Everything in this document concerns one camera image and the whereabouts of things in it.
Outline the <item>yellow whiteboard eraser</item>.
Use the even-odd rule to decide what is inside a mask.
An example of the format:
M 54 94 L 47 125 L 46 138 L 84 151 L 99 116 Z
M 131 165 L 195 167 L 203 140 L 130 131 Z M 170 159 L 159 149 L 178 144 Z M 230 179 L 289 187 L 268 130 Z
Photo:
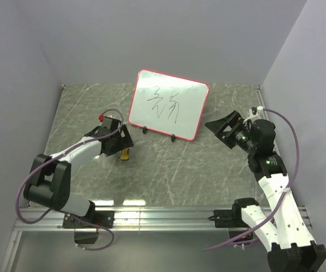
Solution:
M 120 159 L 123 161 L 129 160 L 129 148 L 123 149 L 121 151 Z

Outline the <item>pink framed whiteboard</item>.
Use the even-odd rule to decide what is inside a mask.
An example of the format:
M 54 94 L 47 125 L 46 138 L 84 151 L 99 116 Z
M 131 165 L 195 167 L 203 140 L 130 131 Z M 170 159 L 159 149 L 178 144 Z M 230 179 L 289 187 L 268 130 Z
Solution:
M 186 141 L 195 140 L 209 85 L 149 69 L 139 71 L 128 121 Z

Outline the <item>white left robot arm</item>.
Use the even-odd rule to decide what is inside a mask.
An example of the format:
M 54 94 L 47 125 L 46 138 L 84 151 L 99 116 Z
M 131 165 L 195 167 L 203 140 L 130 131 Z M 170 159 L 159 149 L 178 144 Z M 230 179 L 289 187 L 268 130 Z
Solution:
M 89 228 L 96 221 L 96 214 L 91 210 L 94 205 L 71 195 L 72 171 L 96 156 L 111 156 L 133 146 L 125 124 L 112 132 L 97 126 L 65 150 L 53 155 L 36 156 L 18 196 L 47 207 L 48 212 L 54 210 L 76 215 L 77 223 Z

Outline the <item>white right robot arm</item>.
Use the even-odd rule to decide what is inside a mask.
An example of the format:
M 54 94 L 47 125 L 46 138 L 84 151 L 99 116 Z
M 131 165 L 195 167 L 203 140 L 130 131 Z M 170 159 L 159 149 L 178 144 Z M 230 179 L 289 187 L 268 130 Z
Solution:
M 282 158 L 274 150 L 276 127 L 260 117 L 265 110 L 253 107 L 248 118 L 233 111 L 205 124 L 228 148 L 239 146 L 248 154 L 248 166 L 271 208 L 271 213 L 265 215 L 255 199 L 235 200 L 226 222 L 248 229 L 208 249 L 250 246 L 249 237 L 254 233 L 255 240 L 268 252 L 271 271 L 319 271 L 326 259 L 326 248 L 316 242 L 301 216 L 291 190 L 296 175 L 288 174 Z

